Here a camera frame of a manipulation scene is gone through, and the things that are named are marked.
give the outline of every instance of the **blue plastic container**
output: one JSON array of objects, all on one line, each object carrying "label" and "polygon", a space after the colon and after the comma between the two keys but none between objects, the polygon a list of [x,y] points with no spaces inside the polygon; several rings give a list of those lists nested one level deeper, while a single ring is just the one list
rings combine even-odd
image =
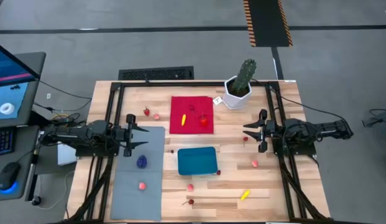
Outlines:
[{"label": "blue plastic container", "polygon": [[178,150],[178,171],[180,175],[214,174],[218,171],[214,147]]}]

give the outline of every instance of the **gray floor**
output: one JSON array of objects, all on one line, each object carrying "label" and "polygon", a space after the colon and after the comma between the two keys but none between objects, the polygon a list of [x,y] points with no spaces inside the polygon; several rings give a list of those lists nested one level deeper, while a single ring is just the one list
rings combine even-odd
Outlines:
[{"label": "gray floor", "polygon": [[[284,0],[283,7],[291,26],[386,24],[386,0]],[[235,0],[5,0],[0,8],[0,29],[244,24],[242,1]],[[331,215],[386,223],[386,124],[361,125],[369,109],[386,108],[386,30],[291,33],[294,46],[278,49],[285,79],[297,80],[304,103],[340,114],[355,133],[349,141],[325,139],[316,145]],[[196,79],[226,79],[245,58],[253,58],[256,78],[275,79],[270,49],[250,47],[246,32],[12,34],[0,35],[0,44],[14,54],[46,52],[42,80],[84,96],[91,96],[96,80],[114,80],[123,68],[192,65]],[[52,94],[49,100],[47,93]],[[36,101],[58,109],[84,103],[46,86],[39,87]],[[305,111],[314,123],[334,119]],[[47,201],[42,206],[61,196],[64,176],[43,178],[41,195]],[[65,202],[51,210],[22,200],[0,202],[0,223],[59,221]]]}]

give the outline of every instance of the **red cloth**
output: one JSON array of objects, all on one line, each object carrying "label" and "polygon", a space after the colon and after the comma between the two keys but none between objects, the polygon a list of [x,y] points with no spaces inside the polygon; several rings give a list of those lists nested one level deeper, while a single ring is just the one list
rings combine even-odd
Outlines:
[{"label": "red cloth", "polygon": [[[182,126],[183,114],[186,115]],[[208,120],[207,126],[202,126],[200,119]],[[212,97],[207,96],[173,96],[170,106],[170,134],[213,134]]]}]

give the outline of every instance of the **white pot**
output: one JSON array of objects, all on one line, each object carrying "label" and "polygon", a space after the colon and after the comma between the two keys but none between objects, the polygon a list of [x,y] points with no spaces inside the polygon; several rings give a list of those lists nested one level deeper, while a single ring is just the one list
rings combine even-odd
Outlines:
[{"label": "white pot", "polygon": [[249,92],[243,96],[243,97],[238,97],[238,96],[233,96],[229,93],[229,90],[227,89],[227,83],[230,82],[231,80],[236,79],[237,76],[231,77],[229,80],[224,82],[224,96],[223,96],[223,102],[224,104],[231,110],[234,109],[241,109],[245,102],[248,100],[248,97],[252,93],[252,89],[250,88],[250,84],[248,84]]}]

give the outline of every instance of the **black keyboard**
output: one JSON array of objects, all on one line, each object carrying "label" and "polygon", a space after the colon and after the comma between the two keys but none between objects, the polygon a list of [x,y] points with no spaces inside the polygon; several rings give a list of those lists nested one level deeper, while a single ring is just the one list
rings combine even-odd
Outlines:
[{"label": "black keyboard", "polygon": [[0,129],[0,155],[14,151],[14,139],[16,128]]},{"label": "black keyboard", "polygon": [[167,67],[120,70],[118,80],[193,80],[194,68]]}]

